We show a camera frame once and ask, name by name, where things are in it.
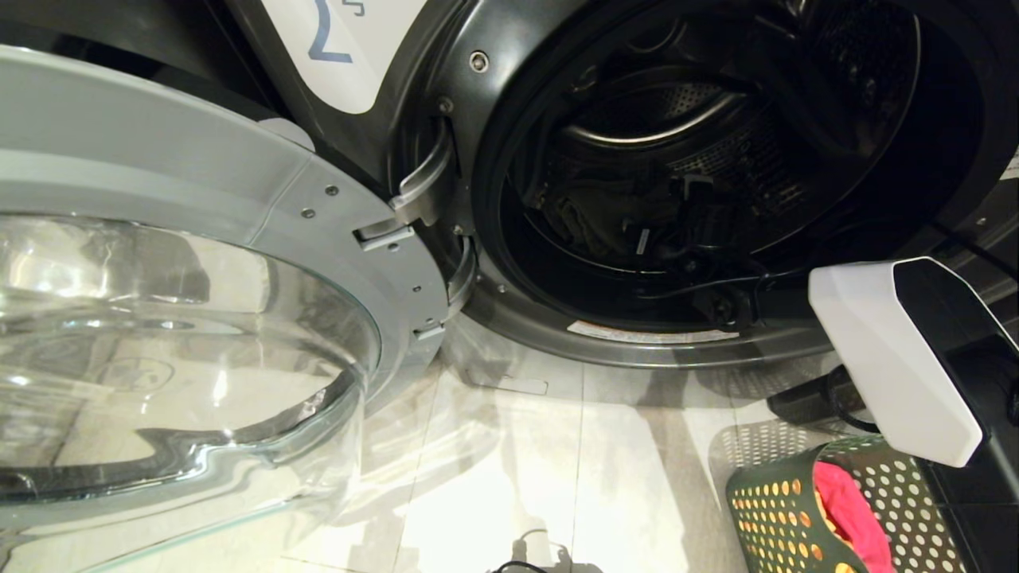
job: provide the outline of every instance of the pink cloth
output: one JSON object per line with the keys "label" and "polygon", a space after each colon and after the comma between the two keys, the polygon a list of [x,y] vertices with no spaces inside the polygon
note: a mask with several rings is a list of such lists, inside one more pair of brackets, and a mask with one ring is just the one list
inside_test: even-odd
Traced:
{"label": "pink cloth", "polygon": [[820,493],[837,532],[853,544],[870,573],[896,573],[892,550],[870,504],[853,482],[853,476],[833,464],[814,464],[814,487]]}

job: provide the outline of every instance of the tiled floor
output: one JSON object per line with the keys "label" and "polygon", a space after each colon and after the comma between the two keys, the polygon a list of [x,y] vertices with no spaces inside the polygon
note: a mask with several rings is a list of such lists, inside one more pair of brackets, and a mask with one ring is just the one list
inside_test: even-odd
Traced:
{"label": "tiled floor", "polygon": [[765,444],[774,456],[833,437],[760,400],[828,358],[696,374],[482,350],[447,351],[458,368],[435,365],[367,421],[360,493],[277,571],[485,573],[511,559],[550,573],[745,571],[719,502],[752,461],[743,446],[781,435]]}

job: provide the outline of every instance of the laundry basket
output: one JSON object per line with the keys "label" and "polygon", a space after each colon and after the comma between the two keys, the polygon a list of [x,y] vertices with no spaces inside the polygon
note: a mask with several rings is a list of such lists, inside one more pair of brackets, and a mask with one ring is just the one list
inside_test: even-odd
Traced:
{"label": "laundry basket", "polygon": [[965,572],[942,512],[911,456],[880,437],[853,437],[738,471],[726,498],[751,573],[866,573],[824,524],[814,463],[853,475],[881,524],[900,573]]}

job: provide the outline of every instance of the washing machine door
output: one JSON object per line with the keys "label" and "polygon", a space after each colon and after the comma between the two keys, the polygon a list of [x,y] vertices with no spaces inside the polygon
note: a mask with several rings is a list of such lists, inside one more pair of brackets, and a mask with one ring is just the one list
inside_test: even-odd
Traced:
{"label": "washing machine door", "polygon": [[206,101],[0,46],[0,570],[226,529],[230,563],[277,555],[342,503],[366,405],[437,352],[435,261],[361,184]]}

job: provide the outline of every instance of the front-load washing machine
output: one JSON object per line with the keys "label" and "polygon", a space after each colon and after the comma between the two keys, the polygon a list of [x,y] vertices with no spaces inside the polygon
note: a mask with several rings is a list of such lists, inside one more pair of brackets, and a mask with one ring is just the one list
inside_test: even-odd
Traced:
{"label": "front-load washing machine", "polygon": [[1014,319],[960,250],[1015,256],[1012,0],[6,2],[0,45],[0,563],[275,548],[461,312],[746,367],[829,349],[811,268],[929,253]]}

